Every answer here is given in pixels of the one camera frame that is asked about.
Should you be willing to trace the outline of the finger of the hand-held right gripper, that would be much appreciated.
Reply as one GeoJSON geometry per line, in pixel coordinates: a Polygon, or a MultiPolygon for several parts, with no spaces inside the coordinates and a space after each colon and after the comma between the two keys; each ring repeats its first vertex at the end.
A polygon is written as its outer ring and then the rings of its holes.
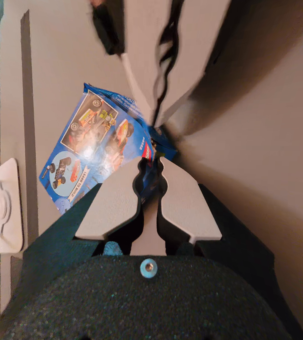
{"type": "Polygon", "coordinates": [[[171,1],[168,0],[124,1],[125,52],[122,63],[132,98],[148,124],[153,124],[157,108],[158,45],[170,11],[171,1]]]}
{"type": "Polygon", "coordinates": [[[166,63],[162,74],[162,93],[154,114],[159,127],[188,99],[205,73],[220,28],[231,1],[183,1],[175,15],[175,36],[172,56],[166,52],[160,64],[166,63]]]}

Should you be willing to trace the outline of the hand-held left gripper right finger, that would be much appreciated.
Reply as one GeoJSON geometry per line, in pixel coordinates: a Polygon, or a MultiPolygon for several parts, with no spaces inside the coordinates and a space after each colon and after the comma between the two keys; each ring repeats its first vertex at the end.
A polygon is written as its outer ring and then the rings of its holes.
{"type": "Polygon", "coordinates": [[[159,169],[159,236],[177,244],[220,240],[222,233],[198,182],[163,156],[159,158],[159,169]]]}

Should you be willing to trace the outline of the blue lego set box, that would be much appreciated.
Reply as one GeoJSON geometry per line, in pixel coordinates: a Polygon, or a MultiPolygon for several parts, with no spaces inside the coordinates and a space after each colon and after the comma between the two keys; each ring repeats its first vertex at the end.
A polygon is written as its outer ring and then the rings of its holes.
{"type": "Polygon", "coordinates": [[[84,83],[82,98],[39,179],[63,215],[113,172],[141,156],[148,159],[140,193],[143,204],[158,185],[157,159],[172,161],[177,152],[162,128],[146,123],[135,100],[84,83]]]}

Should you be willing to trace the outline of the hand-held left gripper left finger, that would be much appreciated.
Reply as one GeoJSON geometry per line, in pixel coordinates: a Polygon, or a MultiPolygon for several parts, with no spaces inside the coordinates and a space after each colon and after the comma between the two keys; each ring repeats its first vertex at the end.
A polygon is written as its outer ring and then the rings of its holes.
{"type": "Polygon", "coordinates": [[[140,213],[142,189],[143,157],[138,156],[103,181],[75,237],[102,241],[132,222],[140,213]]]}

